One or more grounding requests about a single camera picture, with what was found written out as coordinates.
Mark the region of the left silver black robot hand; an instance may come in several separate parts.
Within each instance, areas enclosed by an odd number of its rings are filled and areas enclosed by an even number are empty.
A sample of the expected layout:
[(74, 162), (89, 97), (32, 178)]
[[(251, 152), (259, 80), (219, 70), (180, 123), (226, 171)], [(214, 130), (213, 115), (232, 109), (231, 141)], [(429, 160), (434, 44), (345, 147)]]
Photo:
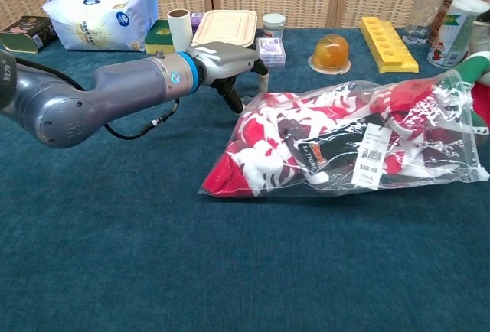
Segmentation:
[(243, 111), (243, 103), (234, 89), (239, 75), (248, 71), (258, 74), (259, 91), (268, 91), (269, 69), (254, 49), (215, 41), (189, 47), (186, 53), (196, 64), (199, 84), (214, 88), (236, 114)]

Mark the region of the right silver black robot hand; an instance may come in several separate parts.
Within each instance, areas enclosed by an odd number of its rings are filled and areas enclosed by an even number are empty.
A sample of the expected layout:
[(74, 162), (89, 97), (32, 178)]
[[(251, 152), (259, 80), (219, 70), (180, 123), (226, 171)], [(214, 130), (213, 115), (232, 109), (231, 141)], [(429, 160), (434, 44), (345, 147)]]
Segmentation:
[(478, 16), (473, 21), (469, 55), (482, 51), (489, 51), (489, 19)]

